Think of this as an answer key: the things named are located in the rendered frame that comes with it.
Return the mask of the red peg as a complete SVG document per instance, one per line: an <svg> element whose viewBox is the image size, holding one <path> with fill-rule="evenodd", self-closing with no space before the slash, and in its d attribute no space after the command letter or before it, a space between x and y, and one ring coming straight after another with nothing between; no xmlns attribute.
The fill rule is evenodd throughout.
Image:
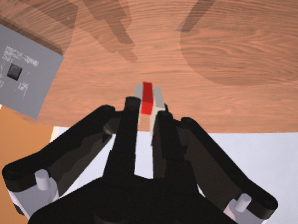
<svg viewBox="0 0 298 224"><path fill-rule="evenodd" d="M141 114L151 115L153 108L153 89L152 83L143 82L143 97Z"/></svg>

